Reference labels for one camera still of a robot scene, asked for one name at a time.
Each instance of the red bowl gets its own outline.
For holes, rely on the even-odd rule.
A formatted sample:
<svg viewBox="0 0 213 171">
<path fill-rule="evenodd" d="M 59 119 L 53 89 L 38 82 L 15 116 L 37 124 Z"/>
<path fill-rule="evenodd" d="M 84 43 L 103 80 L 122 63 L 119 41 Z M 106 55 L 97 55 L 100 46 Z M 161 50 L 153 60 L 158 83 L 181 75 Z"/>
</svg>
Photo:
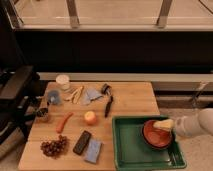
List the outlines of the red bowl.
<svg viewBox="0 0 213 171">
<path fill-rule="evenodd" d="M 149 120 L 144 123 L 143 136 L 145 140 L 158 149 L 167 148 L 172 142 L 172 133 L 153 127 L 157 120 Z"/>
</svg>

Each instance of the red object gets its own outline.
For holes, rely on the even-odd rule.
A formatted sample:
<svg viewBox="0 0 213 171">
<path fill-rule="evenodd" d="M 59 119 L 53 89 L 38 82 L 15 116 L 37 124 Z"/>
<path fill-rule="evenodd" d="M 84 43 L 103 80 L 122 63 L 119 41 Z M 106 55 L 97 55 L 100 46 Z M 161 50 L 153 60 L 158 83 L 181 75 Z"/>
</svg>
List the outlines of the red object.
<svg viewBox="0 0 213 171">
<path fill-rule="evenodd" d="M 165 148 L 172 142 L 171 132 L 164 131 L 153 127 L 157 120 L 149 120 L 145 122 L 143 127 L 143 135 L 146 141 L 154 147 Z"/>
<path fill-rule="evenodd" d="M 56 132 L 57 133 L 62 133 L 63 129 L 64 129 L 64 125 L 66 124 L 67 120 L 73 115 L 72 112 L 67 113 L 66 115 L 64 115 L 61 120 L 58 122 L 57 126 L 56 126 Z"/>
</svg>

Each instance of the black knife handle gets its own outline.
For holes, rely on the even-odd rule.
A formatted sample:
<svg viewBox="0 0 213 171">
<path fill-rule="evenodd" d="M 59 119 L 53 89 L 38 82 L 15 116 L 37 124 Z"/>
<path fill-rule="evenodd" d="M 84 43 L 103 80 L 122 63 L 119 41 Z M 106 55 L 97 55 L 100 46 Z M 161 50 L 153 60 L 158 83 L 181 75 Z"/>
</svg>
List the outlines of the black knife handle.
<svg viewBox="0 0 213 171">
<path fill-rule="evenodd" d="M 113 97 L 110 96 L 110 100 L 108 101 L 108 103 L 107 103 L 107 105 L 106 105 L 106 108 L 105 108 L 105 118 L 108 116 L 108 113 L 109 113 L 109 111 L 110 111 L 112 102 L 113 102 Z"/>
</svg>

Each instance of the metal rail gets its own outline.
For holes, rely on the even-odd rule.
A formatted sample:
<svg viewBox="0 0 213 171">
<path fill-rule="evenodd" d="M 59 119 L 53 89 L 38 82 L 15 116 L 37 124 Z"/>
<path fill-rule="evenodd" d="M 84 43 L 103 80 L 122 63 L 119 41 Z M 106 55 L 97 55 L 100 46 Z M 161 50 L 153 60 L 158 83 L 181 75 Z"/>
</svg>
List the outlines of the metal rail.
<svg viewBox="0 0 213 171">
<path fill-rule="evenodd" d="M 160 14 L 157 20 L 157 26 L 159 28 L 164 28 L 166 27 L 167 24 L 167 18 L 169 15 L 169 10 L 172 4 L 172 0 L 163 0 L 162 6 L 161 6 L 161 10 L 160 10 Z"/>
<path fill-rule="evenodd" d="M 75 0 L 66 0 L 68 12 L 70 16 L 70 25 L 72 28 L 78 28 L 79 27 L 79 19 L 77 14 L 77 9 L 75 5 Z"/>
</svg>

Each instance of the white jar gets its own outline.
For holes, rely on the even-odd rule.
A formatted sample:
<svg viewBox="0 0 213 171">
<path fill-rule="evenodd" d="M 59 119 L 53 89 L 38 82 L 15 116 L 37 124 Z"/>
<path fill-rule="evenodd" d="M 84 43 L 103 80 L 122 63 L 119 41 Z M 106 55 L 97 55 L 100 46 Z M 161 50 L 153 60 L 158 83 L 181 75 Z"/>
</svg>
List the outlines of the white jar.
<svg viewBox="0 0 213 171">
<path fill-rule="evenodd" d="M 68 75 L 58 75 L 56 77 L 56 82 L 60 85 L 60 88 L 64 91 L 70 89 L 70 78 Z"/>
</svg>

